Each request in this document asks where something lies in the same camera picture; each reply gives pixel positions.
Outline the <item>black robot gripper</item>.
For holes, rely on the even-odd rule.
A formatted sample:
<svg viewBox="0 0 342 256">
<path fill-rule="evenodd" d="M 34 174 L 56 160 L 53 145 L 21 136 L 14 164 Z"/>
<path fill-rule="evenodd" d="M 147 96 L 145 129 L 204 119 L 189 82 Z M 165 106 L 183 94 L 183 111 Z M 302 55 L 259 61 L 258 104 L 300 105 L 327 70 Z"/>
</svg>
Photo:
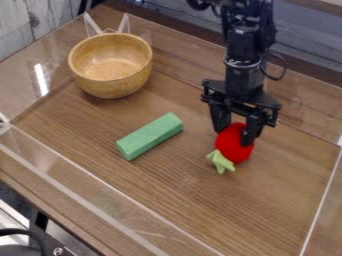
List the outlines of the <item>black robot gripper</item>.
<svg viewBox="0 0 342 256">
<path fill-rule="evenodd" d="M 254 144 L 263 127 L 275 127 L 280 104 L 264 90 L 266 61 L 224 60 L 225 79 L 201 81 L 201 101 L 208 104 L 212 127 L 220 133 L 231 124 L 231 115 L 245 118 L 240 144 Z"/>
</svg>

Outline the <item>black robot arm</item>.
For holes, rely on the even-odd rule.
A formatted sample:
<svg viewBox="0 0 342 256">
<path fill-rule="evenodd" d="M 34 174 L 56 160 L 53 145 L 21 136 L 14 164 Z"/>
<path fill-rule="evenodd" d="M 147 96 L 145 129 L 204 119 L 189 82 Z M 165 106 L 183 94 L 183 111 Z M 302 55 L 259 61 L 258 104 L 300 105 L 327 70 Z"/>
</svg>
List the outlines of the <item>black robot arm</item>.
<svg viewBox="0 0 342 256">
<path fill-rule="evenodd" d="M 201 100 L 209 106 L 213 130 L 231 126 L 233 114 L 245 118 L 240 145 L 248 146 L 264 127 L 278 124 L 282 105 L 267 94 L 267 57 L 275 44 L 274 0 L 185 0 L 196 11 L 211 10 L 220 18 L 225 44 L 225 78 L 201 81 Z"/>
</svg>

